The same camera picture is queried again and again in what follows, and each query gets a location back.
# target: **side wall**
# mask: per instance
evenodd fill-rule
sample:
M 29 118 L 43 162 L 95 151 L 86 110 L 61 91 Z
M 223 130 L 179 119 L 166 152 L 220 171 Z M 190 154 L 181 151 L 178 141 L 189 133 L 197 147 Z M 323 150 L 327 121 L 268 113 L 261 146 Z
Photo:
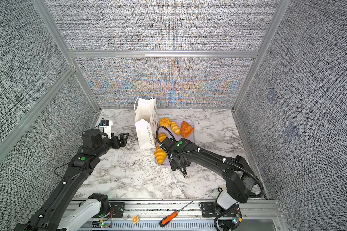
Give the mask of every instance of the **side wall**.
M 0 1 L 0 144 L 67 68 L 32 2 Z M 70 76 L 0 164 L 0 230 L 40 208 L 60 181 L 53 170 L 77 152 L 94 114 Z
M 236 113 L 289 229 L 347 230 L 347 0 L 291 2 Z

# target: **screwdriver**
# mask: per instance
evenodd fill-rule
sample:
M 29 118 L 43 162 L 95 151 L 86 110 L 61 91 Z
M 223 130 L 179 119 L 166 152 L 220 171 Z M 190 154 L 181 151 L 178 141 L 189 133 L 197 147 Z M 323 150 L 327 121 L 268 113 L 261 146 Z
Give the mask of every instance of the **screwdriver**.
M 186 205 L 185 205 L 182 209 L 180 209 L 179 211 L 175 211 L 175 212 L 173 212 L 170 216 L 167 216 L 167 217 L 163 218 L 163 219 L 159 222 L 159 225 L 160 225 L 161 227 L 163 227 L 163 226 L 167 225 L 168 223 L 170 223 L 170 221 L 171 221 L 172 219 L 174 219 L 175 217 L 177 217 L 178 213 L 179 213 L 181 210 L 185 209 L 185 208 L 186 208 L 188 205 L 190 205 L 191 203 L 193 203 L 193 201 L 192 201 L 192 202 L 189 202 L 188 204 L 186 204 Z

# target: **orange screwdriver handle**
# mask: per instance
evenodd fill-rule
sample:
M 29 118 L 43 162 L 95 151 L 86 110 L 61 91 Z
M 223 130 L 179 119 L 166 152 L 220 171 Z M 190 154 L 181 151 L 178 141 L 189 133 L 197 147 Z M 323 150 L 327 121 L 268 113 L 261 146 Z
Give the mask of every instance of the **orange screwdriver handle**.
M 159 226 L 163 227 L 165 225 L 167 225 L 168 223 L 170 223 L 170 221 L 172 219 L 174 219 L 175 217 L 177 217 L 178 213 L 177 211 L 173 212 L 170 216 L 167 216 L 165 218 L 163 218 L 160 222 L 159 222 Z

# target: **bread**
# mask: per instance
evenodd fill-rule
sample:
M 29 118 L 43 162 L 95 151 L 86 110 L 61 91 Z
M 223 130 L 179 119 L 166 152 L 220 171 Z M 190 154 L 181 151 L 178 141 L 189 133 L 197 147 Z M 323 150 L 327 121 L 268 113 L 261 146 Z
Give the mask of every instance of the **bread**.
M 175 121 L 171 122 L 171 130 L 176 134 L 176 135 L 180 135 L 181 131 L 179 126 L 177 125 L 177 123 Z
M 157 159 L 158 164 L 162 164 L 163 161 L 165 160 L 167 154 L 165 151 L 162 150 L 161 147 L 158 146 L 154 152 L 154 156 Z
M 158 135 L 158 140 L 162 143 L 167 138 L 167 135 L 165 133 L 160 133 Z
M 161 118 L 159 125 L 169 128 L 171 126 L 171 121 L 169 118 Z
M 194 128 L 189 125 L 187 122 L 181 123 L 181 135 L 185 139 L 188 138 L 194 132 Z

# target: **textured wall panel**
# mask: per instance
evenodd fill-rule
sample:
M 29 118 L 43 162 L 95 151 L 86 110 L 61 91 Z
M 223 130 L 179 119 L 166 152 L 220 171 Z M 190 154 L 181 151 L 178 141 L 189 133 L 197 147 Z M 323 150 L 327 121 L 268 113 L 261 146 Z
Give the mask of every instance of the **textured wall panel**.
M 45 0 L 70 49 L 258 50 L 278 0 Z
M 30 0 L 0 1 L 0 142 L 67 67 Z
M 102 108 L 132 108 L 137 96 L 160 107 L 231 107 L 250 58 L 76 59 Z
M 53 170 L 76 154 L 94 114 L 71 76 L 0 164 L 0 224 L 10 217 L 0 230 L 25 223 L 40 208 L 60 181 Z
M 292 1 L 238 113 L 289 229 L 347 230 L 347 0 Z

